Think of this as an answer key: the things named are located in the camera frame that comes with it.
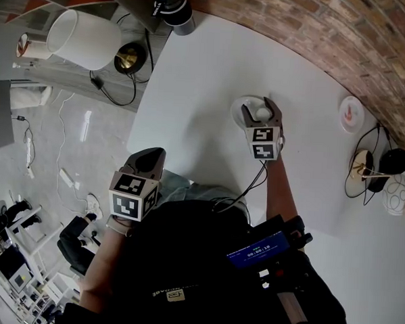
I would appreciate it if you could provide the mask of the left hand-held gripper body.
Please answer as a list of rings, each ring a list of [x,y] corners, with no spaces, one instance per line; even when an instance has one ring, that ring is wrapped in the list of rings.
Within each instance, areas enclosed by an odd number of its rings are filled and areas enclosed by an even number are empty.
[[[113,175],[109,188],[110,214],[141,222],[158,200],[162,169],[136,173],[123,166]]]

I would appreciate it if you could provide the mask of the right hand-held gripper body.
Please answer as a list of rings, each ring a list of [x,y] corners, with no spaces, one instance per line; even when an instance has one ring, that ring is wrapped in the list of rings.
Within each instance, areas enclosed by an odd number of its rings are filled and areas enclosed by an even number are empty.
[[[279,126],[247,127],[247,144],[255,160],[277,160],[285,145],[285,136]]]

